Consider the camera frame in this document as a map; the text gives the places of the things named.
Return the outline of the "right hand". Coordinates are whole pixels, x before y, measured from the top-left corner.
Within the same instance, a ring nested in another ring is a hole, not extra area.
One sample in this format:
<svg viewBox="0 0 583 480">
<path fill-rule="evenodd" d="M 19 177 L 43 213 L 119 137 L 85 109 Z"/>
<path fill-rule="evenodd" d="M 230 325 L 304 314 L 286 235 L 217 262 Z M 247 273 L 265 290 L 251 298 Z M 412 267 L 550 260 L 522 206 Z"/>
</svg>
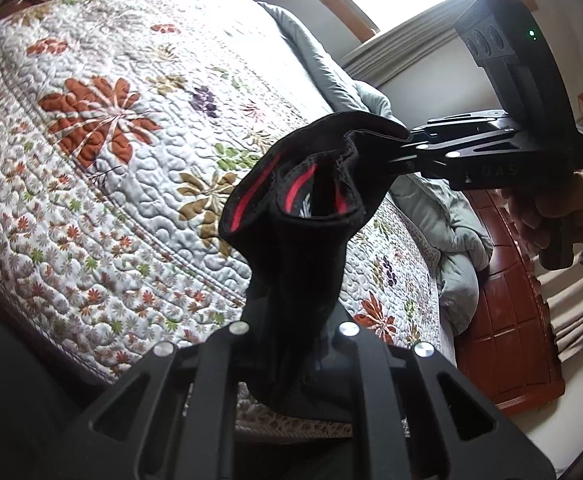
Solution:
<svg viewBox="0 0 583 480">
<path fill-rule="evenodd" d="M 529 252 L 549 247 L 549 220 L 561 220 L 570 244 L 583 245 L 583 171 L 575 172 L 556 188 L 501 188 L 515 227 Z"/>
</svg>

